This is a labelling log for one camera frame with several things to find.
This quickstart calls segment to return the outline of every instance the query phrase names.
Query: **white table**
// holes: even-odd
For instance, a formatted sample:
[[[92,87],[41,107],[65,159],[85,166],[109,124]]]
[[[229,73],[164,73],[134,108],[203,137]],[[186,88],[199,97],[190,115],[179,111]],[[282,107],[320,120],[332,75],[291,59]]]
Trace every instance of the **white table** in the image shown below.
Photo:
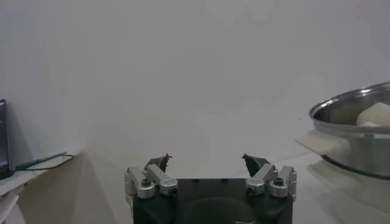
[[[79,154],[77,150],[68,152],[69,155],[76,156]],[[31,169],[56,166],[69,157],[60,156],[50,159],[49,161],[37,164]],[[18,194],[23,190],[23,186],[38,178],[41,174],[48,170],[37,171],[20,171],[14,173],[11,177],[0,180],[0,223],[2,224],[25,224],[23,215],[19,209],[17,201]]]
[[[294,203],[294,224],[342,224],[342,221],[332,211],[330,191],[306,170],[307,165],[320,160],[320,156],[309,153],[275,163],[278,168],[293,166],[297,170],[297,200]]]

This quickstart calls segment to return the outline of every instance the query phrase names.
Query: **white object in pot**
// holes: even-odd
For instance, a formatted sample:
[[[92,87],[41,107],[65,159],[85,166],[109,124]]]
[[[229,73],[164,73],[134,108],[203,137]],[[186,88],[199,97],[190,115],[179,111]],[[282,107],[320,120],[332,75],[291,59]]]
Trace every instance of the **white object in pot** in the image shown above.
[[[356,125],[365,126],[366,122],[375,125],[390,125],[390,106],[385,103],[375,103],[370,108],[364,110],[359,114]]]
[[[330,188],[332,206],[345,224],[390,223],[390,181],[348,172],[326,161],[308,170]]]
[[[363,124],[361,124],[361,125],[359,125],[360,127],[378,127],[378,126],[380,126],[380,125],[378,125],[378,124],[374,124],[374,123],[372,123],[372,122],[365,122],[365,123],[363,123]]]

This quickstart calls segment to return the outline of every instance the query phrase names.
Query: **pot rim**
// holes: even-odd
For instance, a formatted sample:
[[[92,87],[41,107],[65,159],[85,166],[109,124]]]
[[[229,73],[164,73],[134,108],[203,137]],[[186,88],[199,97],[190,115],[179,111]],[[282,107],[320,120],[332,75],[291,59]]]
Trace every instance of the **pot rim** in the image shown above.
[[[338,130],[344,130],[344,131],[352,131],[352,132],[358,132],[358,133],[375,133],[375,134],[390,134],[390,127],[389,126],[379,126],[379,127],[359,127],[355,125],[347,125],[347,124],[334,124],[326,121],[322,121],[319,119],[316,119],[314,115],[324,109],[325,107],[335,103],[339,102],[340,100],[347,99],[352,96],[364,96],[365,94],[377,91],[379,89],[390,89],[390,82],[384,82],[379,83],[376,85],[371,85],[368,87],[355,89],[352,91],[348,91],[346,93],[342,93],[340,95],[337,95],[335,97],[329,98],[327,100],[324,100],[317,105],[315,105],[312,109],[309,111],[309,117],[313,120],[315,124],[319,124],[321,126],[325,126],[328,128],[335,128]]]

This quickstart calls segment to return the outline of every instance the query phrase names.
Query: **bolt head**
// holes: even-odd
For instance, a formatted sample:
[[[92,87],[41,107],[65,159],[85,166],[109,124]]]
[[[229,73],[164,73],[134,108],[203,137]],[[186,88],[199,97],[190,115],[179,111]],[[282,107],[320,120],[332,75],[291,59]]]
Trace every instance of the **bolt head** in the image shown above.
[[[152,182],[150,180],[148,180],[148,179],[143,179],[141,181],[141,186],[142,187],[149,187],[151,184],[152,184]]]

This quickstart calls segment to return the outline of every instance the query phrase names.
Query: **black cable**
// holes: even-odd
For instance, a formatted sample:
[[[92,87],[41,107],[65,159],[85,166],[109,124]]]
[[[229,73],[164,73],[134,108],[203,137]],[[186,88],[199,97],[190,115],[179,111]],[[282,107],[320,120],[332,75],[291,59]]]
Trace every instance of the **black cable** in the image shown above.
[[[67,160],[65,160],[64,162],[62,162],[62,163],[60,163],[60,164],[58,164],[58,165],[52,166],[52,167],[34,168],[34,169],[28,169],[28,168],[26,168],[26,169],[16,169],[15,171],[18,172],[18,171],[51,170],[51,169],[55,169],[55,168],[58,168],[58,167],[64,165],[65,163],[71,161],[71,160],[74,159],[74,157],[75,157],[74,155],[57,155],[57,156],[55,156],[55,157],[53,157],[53,158],[60,157],[60,156],[70,157],[70,159],[67,159]]]

